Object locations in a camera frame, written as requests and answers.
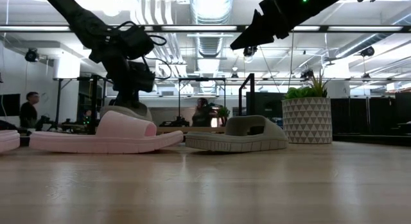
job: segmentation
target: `planter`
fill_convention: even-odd
[[[283,100],[283,125],[290,143],[331,143],[333,141],[331,100],[329,98]]]

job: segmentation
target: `ductwork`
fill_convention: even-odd
[[[190,0],[195,24],[227,24],[233,0]],[[223,38],[197,37],[196,45],[202,57],[217,57],[222,51]]]
[[[393,18],[389,19],[385,24],[391,25],[411,25],[411,7],[403,10]],[[393,33],[379,33],[374,35],[362,35],[360,38],[350,42],[349,44],[336,50],[335,57],[345,58],[353,54],[359,53],[365,48],[376,44],[377,42],[386,39]]]
[[[233,0],[190,0],[193,23],[207,25],[227,24],[230,19],[232,2]],[[195,44],[197,57],[206,58],[197,60],[198,69],[200,71],[207,71],[207,73],[217,73],[220,60],[213,58],[219,57],[222,54],[223,38],[197,37]],[[209,86],[207,83],[200,83],[202,92],[211,92]]]
[[[392,24],[392,25],[411,25],[411,7],[403,10],[393,18],[389,19],[384,24]],[[364,50],[365,48],[374,45],[375,43],[393,35],[393,33],[380,33],[380,34],[366,34],[362,35],[361,37],[355,39],[354,41],[350,42],[349,44],[336,49],[334,51],[329,51],[330,57],[336,58],[345,58],[350,55],[359,53],[360,51]],[[324,62],[324,57],[327,54],[327,50],[319,51],[317,54],[322,56],[313,56],[309,58],[307,61],[303,62],[299,67],[295,70],[303,68],[305,65],[311,66],[319,61]]]

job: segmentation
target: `table surface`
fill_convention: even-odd
[[[223,154],[0,155],[0,223],[397,224],[411,150],[334,142]]]

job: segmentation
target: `fluorescent light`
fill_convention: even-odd
[[[205,37],[205,38],[223,38],[223,37],[233,37],[234,35],[228,35],[228,34],[187,34],[187,37],[189,38],[200,38],[200,37]]]
[[[71,31],[68,26],[0,26],[2,32]]]
[[[402,26],[330,26],[328,31],[399,31]]]
[[[320,26],[296,26],[294,31],[318,31]]]
[[[145,31],[153,31],[153,27],[152,26],[145,26],[144,30]]]
[[[237,26],[209,26],[209,25],[194,25],[194,26],[163,26],[163,31],[236,31]]]

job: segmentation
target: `white wall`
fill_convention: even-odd
[[[4,83],[0,94],[20,94],[21,104],[26,102],[26,94],[35,91],[40,94],[40,102],[35,105],[38,116],[56,114],[57,82],[53,81],[53,68],[42,63],[27,63],[24,56],[10,51],[0,43],[0,72]],[[19,125],[18,117],[0,117],[14,125]]]
[[[54,61],[54,78],[77,78],[80,76],[80,59],[65,54]],[[66,119],[77,120],[78,89],[79,81],[63,81],[60,95],[60,112],[58,121],[64,122]]]

